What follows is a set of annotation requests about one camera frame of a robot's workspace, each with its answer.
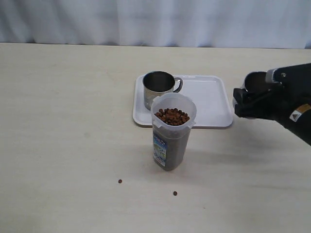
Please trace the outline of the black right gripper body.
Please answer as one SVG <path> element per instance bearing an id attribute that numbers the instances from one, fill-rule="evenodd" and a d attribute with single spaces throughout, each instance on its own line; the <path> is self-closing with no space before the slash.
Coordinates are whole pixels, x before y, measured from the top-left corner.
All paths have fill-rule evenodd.
<path id="1" fill-rule="evenodd" d="M 301 105 L 311 103 L 311 65 L 310 63 L 289 66 L 289 83 L 268 90 L 266 99 L 269 120 L 291 117 Z"/>

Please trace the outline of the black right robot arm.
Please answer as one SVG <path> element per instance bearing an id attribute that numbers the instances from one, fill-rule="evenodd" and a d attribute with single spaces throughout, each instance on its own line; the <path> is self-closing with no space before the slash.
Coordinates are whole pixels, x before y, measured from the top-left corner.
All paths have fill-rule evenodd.
<path id="1" fill-rule="evenodd" d="M 234 113 L 272 120 L 311 143 L 311 65 L 300 64 L 249 73 L 233 90 Z"/>

